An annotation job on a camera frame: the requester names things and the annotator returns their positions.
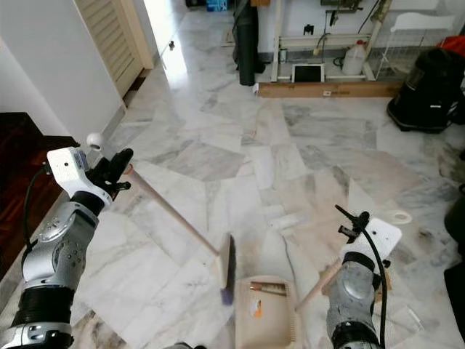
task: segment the louvered door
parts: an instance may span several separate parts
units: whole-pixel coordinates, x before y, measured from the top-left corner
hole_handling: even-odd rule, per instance
[[[116,89],[123,97],[143,65],[119,1],[76,0],[76,4]]]

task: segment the marble floor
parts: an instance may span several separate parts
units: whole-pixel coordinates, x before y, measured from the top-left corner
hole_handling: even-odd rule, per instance
[[[391,257],[388,348],[465,348],[442,274],[459,260],[442,221],[465,180],[456,157],[465,128],[402,133],[384,98],[260,99],[221,46],[232,14],[179,16],[175,48],[132,100],[114,146],[132,148],[137,171],[213,245],[233,234],[237,278],[280,276],[299,299],[345,244],[334,204],[379,217],[404,209],[413,222]],[[212,262],[134,185],[101,214],[73,305],[73,347],[234,348],[234,308],[221,303]],[[305,348],[332,348],[327,310],[323,295],[305,308]],[[376,328],[379,314],[377,304]]]

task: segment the black cylinder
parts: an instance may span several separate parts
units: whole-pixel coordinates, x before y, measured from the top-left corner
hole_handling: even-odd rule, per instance
[[[459,244],[465,243],[465,184],[459,188],[462,197],[452,206],[444,219],[445,229]]]
[[[99,215],[105,205],[101,198],[87,191],[76,191],[70,201],[85,206],[96,216]]]
[[[238,13],[236,20],[238,31],[239,82],[244,86],[255,84],[255,40],[250,1]]]
[[[32,287],[21,295],[12,327],[33,322],[70,323],[74,292],[66,287]]]

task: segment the blue container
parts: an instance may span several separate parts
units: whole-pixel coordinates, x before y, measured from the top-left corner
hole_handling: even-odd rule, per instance
[[[207,0],[206,10],[208,12],[227,11],[227,0]]]

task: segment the broom handle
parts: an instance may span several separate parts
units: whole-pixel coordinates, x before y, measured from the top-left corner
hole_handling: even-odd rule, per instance
[[[219,252],[208,242],[167,200],[163,198],[155,189],[153,189],[142,178],[136,170],[131,168],[127,175],[143,189],[144,192],[150,195],[161,207],[165,209],[175,220],[186,228],[202,245],[204,245],[215,257],[219,256]]]
[[[304,300],[300,302],[299,305],[296,306],[296,312],[300,313],[302,309],[307,305],[307,303],[318,293],[320,293],[321,289],[328,284],[329,281],[337,274],[339,269],[341,269],[341,260],[338,258],[336,262],[334,262],[331,267],[329,267],[324,274],[320,277],[320,280],[317,282],[316,285],[308,292],[307,296],[305,296]]]

